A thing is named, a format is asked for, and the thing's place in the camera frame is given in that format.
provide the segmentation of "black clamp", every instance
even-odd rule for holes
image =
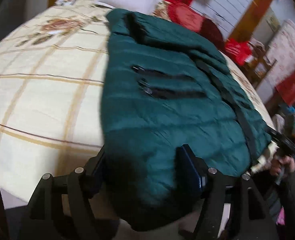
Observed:
[[[177,149],[177,159],[189,194],[204,199],[196,228],[193,233],[188,232],[189,240],[217,239],[227,201],[231,203],[231,213],[225,227],[226,239],[278,240],[275,224],[248,174],[241,178],[223,175],[196,157],[188,145]],[[110,233],[106,239],[112,239],[118,223],[101,226],[89,205],[89,198],[99,192],[105,173],[102,148],[84,168],[76,168],[69,175],[44,174],[28,203],[18,239],[100,240],[102,231]],[[68,195],[72,217],[63,213],[62,194]]]

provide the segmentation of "pink fabric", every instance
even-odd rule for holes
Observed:
[[[295,24],[286,20],[269,45],[266,57],[270,62],[277,60],[267,79],[275,87],[295,71]]]
[[[276,224],[277,225],[285,225],[285,214],[284,214],[284,208],[283,207],[282,207],[282,209],[281,209],[281,211],[279,213]]]

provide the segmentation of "red heart-shaped pillow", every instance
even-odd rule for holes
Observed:
[[[168,7],[169,17],[172,22],[178,23],[183,27],[199,32],[202,27],[203,16],[193,11],[188,5],[181,2],[174,2]]]

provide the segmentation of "printed flower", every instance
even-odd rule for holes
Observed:
[[[169,15],[168,15],[167,5],[165,5],[163,7],[159,6],[158,8],[156,8],[156,10],[153,12],[152,15],[156,16],[158,18],[162,18],[164,20],[171,21],[169,18]]]
[[[83,25],[83,22],[73,19],[53,19],[48,21],[48,24],[43,25],[42,31],[70,31]]]
[[[44,37],[41,37],[39,39],[37,39],[36,41],[34,41],[32,43],[32,45],[37,45],[37,44],[41,44],[43,42],[46,42],[47,40],[49,40],[50,38],[52,38],[54,35],[53,34],[50,34],[50,35],[47,35],[47,36],[44,36]]]
[[[24,41],[21,41],[19,44],[16,44],[15,47],[20,47],[22,45],[24,45],[25,43],[27,43],[29,40],[24,40]]]
[[[92,22],[97,23],[97,22],[102,22],[102,21],[103,21],[103,20],[97,18],[96,16],[93,16],[93,17],[92,17]]]

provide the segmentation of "metal screw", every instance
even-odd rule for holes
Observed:
[[[75,173],[82,173],[84,171],[83,167],[78,167],[75,169]]]
[[[249,180],[251,177],[250,177],[250,175],[249,174],[242,174],[242,179],[244,179],[244,180]]]
[[[51,174],[45,173],[43,174],[42,179],[49,179],[49,177],[51,177]]]
[[[215,174],[215,173],[217,173],[217,169],[211,167],[211,168],[209,168],[209,173]]]

